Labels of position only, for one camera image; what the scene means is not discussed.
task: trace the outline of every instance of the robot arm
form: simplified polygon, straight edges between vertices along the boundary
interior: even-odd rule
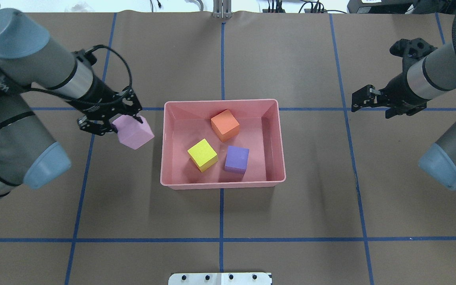
[[[427,101],[456,89],[455,50],[452,43],[437,49],[421,38],[396,42],[390,53],[402,57],[403,72],[383,89],[367,85],[354,92],[351,111],[385,106],[389,107],[389,119],[423,110]],[[456,190],[456,123],[420,159],[420,167],[445,187]]]
[[[95,49],[72,54],[20,11],[0,10],[0,198],[23,183],[39,188],[70,168],[65,150],[20,96],[36,90],[31,83],[82,112],[81,130],[96,135],[117,132],[109,120],[119,114],[141,122],[141,105],[131,83],[117,93],[93,73]]]

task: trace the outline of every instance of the metal bracket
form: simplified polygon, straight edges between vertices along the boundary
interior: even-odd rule
[[[120,98],[121,96],[125,96],[125,100],[131,102],[132,105],[122,103],[121,101],[118,104],[114,104],[110,110],[106,109],[103,110],[103,112],[100,114],[94,114],[94,117],[89,118],[87,115],[85,115],[77,120],[77,124],[80,130],[90,132],[95,135],[105,135],[107,132],[117,133],[117,128],[114,126],[114,124],[110,123],[109,119],[112,119],[112,117],[118,114],[132,116],[135,120],[143,124],[142,119],[138,117],[138,112],[142,110],[142,106],[140,104],[140,101],[138,101],[134,90],[124,89],[121,93],[116,94],[114,96],[114,99]],[[97,123],[93,120],[102,120],[103,124]]]
[[[229,19],[232,17],[232,0],[214,0],[214,11],[212,16],[218,19]]]

